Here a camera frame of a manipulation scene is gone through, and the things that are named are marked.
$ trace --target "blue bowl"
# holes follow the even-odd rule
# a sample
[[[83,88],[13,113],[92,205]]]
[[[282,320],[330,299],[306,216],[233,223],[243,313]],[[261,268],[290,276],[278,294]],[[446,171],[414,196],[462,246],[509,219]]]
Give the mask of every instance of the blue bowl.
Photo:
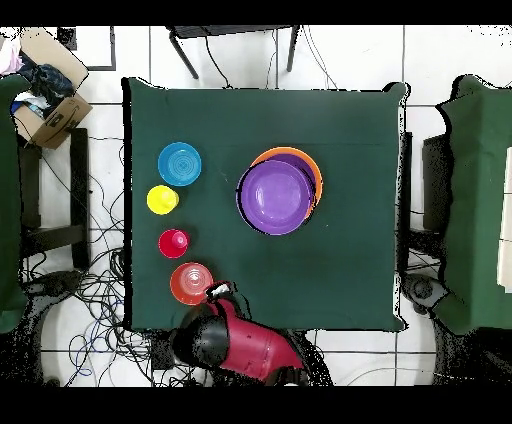
[[[171,143],[158,156],[158,172],[169,185],[187,186],[201,173],[201,156],[190,144]]]

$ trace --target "orange plate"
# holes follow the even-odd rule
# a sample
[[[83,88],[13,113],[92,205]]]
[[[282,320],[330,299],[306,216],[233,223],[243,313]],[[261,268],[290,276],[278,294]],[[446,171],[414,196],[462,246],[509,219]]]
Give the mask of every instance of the orange plate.
[[[298,156],[303,161],[305,161],[309,165],[311,170],[313,171],[313,175],[315,176],[315,198],[316,198],[316,201],[315,201],[314,205],[311,205],[309,207],[308,213],[306,215],[306,218],[307,218],[313,211],[313,208],[316,205],[318,205],[318,202],[320,201],[320,197],[322,197],[322,186],[323,186],[322,174],[320,173],[320,168],[318,168],[318,165],[316,164],[316,162],[313,159],[311,159],[311,157],[309,155],[304,153],[302,150],[295,149],[293,147],[274,147],[273,149],[267,150],[266,152],[259,155],[256,158],[256,160],[253,163],[251,163],[251,166],[254,166],[257,163],[263,162],[264,160],[270,159],[272,156],[281,155],[281,154]]]

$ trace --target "cardboard box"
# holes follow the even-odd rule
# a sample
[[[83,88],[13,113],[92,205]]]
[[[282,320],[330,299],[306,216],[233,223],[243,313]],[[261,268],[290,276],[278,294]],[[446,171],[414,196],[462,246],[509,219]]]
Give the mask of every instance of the cardboard box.
[[[41,147],[56,149],[82,119],[92,110],[77,88],[87,78],[88,71],[66,47],[60,44],[44,28],[24,28],[21,34],[21,50],[38,65],[48,63],[62,72],[73,84],[75,95],[66,97],[46,120],[41,119],[27,106],[21,106],[14,116],[18,133],[27,141]]]

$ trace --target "purple bowl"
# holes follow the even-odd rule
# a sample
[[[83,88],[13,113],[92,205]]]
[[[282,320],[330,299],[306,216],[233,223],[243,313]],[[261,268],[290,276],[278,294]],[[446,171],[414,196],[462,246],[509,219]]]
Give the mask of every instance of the purple bowl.
[[[289,163],[290,165],[295,166],[296,168],[300,169],[302,172],[304,172],[309,179],[311,180],[311,184],[313,185],[313,193],[315,193],[316,188],[316,180],[315,180],[315,174],[313,173],[313,170],[308,165],[308,163],[295,155],[289,154],[289,153],[279,153],[278,155],[274,155],[267,160],[280,160],[281,162]]]
[[[238,210],[245,221],[270,235],[288,234],[300,227],[313,199],[307,176],[278,160],[249,168],[236,192]]]

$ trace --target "purple plate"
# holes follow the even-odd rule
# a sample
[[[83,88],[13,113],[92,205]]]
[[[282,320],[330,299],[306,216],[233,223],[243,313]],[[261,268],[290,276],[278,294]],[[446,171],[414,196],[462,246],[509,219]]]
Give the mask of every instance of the purple plate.
[[[251,227],[270,235],[296,230],[312,200],[306,175],[286,162],[267,160],[249,168],[238,183],[237,205]]]

